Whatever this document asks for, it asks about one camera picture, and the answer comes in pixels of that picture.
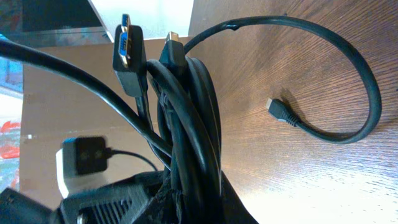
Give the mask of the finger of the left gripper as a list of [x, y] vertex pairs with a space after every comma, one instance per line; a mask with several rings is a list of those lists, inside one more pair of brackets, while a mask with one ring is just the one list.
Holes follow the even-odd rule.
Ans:
[[171, 180], [167, 179], [149, 202], [133, 221], [136, 223], [171, 224], [183, 222], [182, 193], [172, 188]]
[[221, 208], [218, 223], [222, 224], [258, 224], [248, 212], [241, 199], [233, 189], [225, 173], [221, 172]]

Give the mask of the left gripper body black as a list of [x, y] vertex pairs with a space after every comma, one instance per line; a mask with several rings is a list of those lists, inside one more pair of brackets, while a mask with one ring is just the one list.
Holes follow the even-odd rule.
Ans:
[[7, 188], [1, 193], [5, 223], [134, 223], [164, 181], [162, 171], [144, 172], [94, 190], [84, 190], [48, 208]]

